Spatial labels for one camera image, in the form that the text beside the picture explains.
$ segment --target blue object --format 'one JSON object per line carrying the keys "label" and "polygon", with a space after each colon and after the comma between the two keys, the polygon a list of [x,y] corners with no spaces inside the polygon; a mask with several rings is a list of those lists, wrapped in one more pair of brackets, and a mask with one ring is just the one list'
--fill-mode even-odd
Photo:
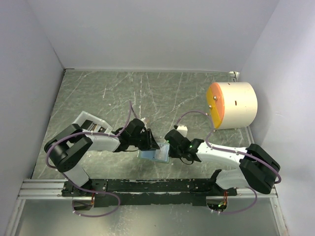
{"label": "blue object", "polygon": [[152,161],[168,163],[169,162],[169,156],[168,156],[169,144],[158,143],[158,145],[160,148],[159,150],[139,151],[138,157],[152,160]]}

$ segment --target white enclosure wall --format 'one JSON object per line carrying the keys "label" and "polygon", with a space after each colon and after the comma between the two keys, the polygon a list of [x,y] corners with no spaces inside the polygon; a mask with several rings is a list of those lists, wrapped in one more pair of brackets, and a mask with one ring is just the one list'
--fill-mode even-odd
{"label": "white enclosure wall", "polygon": [[0,1],[0,235],[30,177],[63,69],[29,4]]}
{"label": "white enclosure wall", "polygon": [[279,0],[28,0],[65,68],[241,70]]}
{"label": "white enclosure wall", "polygon": [[314,235],[315,1],[281,0],[241,71],[258,98],[255,141],[281,165],[292,236]]}

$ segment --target cylindrical drum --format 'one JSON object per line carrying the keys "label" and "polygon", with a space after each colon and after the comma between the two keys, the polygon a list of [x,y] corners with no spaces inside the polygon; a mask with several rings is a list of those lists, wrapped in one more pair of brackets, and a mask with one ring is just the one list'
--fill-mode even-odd
{"label": "cylindrical drum", "polygon": [[247,127],[257,114],[257,97],[247,82],[212,83],[207,102],[215,129]]}

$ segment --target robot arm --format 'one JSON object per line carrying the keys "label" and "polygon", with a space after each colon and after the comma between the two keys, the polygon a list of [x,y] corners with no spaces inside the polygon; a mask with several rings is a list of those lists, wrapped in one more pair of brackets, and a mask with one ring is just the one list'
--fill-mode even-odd
{"label": "robot arm", "polygon": [[252,154],[272,166],[277,172],[280,170],[279,164],[256,144],[251,144],[249,147],[225,147],[210,144],[209,147],[202,139],[190,141],[176,129],[169,131],[165,139],[170,144],[170,157],[185,158],[192,162],[216,162],[235,168],[230,171],[220,170],[216,184],[222,189],[250,186],[260,193],[269,194],[275,183],[275,173],[263,164],[238,154],[238,152]]}
{"label": "robot arm", "polygon": [[140,150],[159,149],[151,130],[147,129],[146,124],[139,119],[129,122],[119,137],[93,135],[93,132],[98,132],[114,136],[122,128],[112,131],[112,127],[104,120],[86,112],[82,112],[74,122],[47,142],[44,150],[47,153],[55,142],[74,133],[91,132],[91,135],[79,135],[60,143],[55,146],[49,156],[57,170],[79,187],[90,187],[90,178],[78,163],[87,151],[120,152],[126,151],[129,146],[135,146]]}

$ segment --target gray marble floor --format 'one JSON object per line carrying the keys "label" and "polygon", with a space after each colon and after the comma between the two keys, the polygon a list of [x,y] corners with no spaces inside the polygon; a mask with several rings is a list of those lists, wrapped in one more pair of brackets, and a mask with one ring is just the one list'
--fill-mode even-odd
{"label": "gray marble floor", "polygon": [[[153,135],[164,142],[164,135],[186,111],[209,110],[206,91],[212,82],[232,81],[228,73],[168,72],[82,72],[68,70],[53,109],[43,145],[86,111],[104,119],[115,129],[122,127],[131,100],[139,117],[148,117]],[[188,126],[188,138],[205,138],[210,130],[206,117],[189,114],[182,124]],[[216,131],[210,141],[232,147],[247,147],[245,129]],[[45,165],[41,148],[32,178],[63,178]],[[137,152],[88,152],[80,161],[91,178],[198,178],[210,177],[217,163],[184,165],[178,159],[158,163],[137,157]]]}

